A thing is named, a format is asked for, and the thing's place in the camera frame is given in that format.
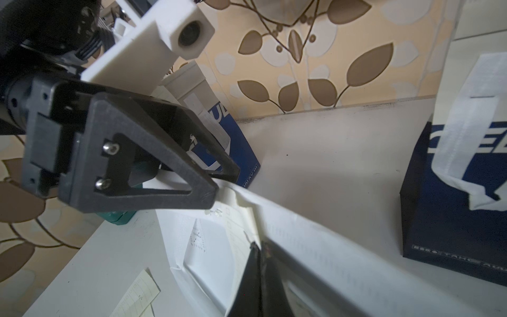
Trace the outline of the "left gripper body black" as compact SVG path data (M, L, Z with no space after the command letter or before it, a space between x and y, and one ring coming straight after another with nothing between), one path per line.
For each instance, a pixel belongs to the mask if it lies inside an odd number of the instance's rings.
M91 96L103 88L56 76L29 81L23 105L26 143L22 187L45 198L69 169L75 132L83 131Z

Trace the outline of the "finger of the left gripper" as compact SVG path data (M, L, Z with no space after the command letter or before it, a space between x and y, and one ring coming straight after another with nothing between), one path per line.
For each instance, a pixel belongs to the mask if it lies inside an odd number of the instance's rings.
M65 125L58 197L84 213L205 209L218 192L187 149L195 137L215 158L219 142L182 106L153 98L92 95L80 122Z
M140 149L136 151L134 163L153 160L160 164L159 169L175 171L184 180L203 181L207 174L210 178L237 181L239 166L194 112L153 97L136 96L132 100L137 105L133 117L140 126L140 132L135 133L135 143ZM200 167L197 160L187 154L191 137L219 163L218 169Z

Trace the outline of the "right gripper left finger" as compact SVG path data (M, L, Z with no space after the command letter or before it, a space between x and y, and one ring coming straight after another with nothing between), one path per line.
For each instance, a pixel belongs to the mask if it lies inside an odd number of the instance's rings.
M259 247L256 243L252 243L238 291L227 316L261 316L260 256Z

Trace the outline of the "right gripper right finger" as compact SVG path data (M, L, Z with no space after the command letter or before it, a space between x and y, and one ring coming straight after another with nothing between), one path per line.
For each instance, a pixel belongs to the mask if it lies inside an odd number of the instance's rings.
M261 243L261 310L263 316L294 317L268 243Z

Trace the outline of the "blue takeaway bag white handles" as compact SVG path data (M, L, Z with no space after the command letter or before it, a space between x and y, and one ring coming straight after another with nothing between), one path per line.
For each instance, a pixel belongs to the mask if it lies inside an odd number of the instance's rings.
M248 188L260 162L227 107L207 82L202 67L190 62L167 76L152 96L192 110L224 151L239 166L237 185Z

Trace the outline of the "white bag back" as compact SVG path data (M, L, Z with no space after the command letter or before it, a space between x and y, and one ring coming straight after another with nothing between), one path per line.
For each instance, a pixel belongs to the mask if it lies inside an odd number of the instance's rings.
M198 316L227 316L234 260L222 217L222 188L254 208L294 316L479 316L479 311L367 249L241 186L215 181L205 209L155 209L170 271Z

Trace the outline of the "dark navy bag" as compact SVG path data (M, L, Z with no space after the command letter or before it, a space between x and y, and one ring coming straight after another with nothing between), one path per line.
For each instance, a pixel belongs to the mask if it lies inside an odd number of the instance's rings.
M402 254L506 284L506 54L449 63L401 190Z

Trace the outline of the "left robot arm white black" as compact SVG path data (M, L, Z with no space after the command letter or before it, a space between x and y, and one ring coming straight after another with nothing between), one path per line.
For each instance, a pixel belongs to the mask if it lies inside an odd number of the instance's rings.
M1 2L1 133L21 186L83 213L208 209L240 168L190 109L152 97L214 27L194 1L145 1L121 36L100 1Z

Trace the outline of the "green plastic tool case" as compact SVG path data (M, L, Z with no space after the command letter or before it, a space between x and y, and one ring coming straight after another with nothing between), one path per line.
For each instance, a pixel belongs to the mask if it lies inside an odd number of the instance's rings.
M143 183L153 179L159 169L159 163L153 160L135 162L129 175L128 184L133 188L143 188ZM112 211L98 213L98 216L114 225L126 225L137 211Z

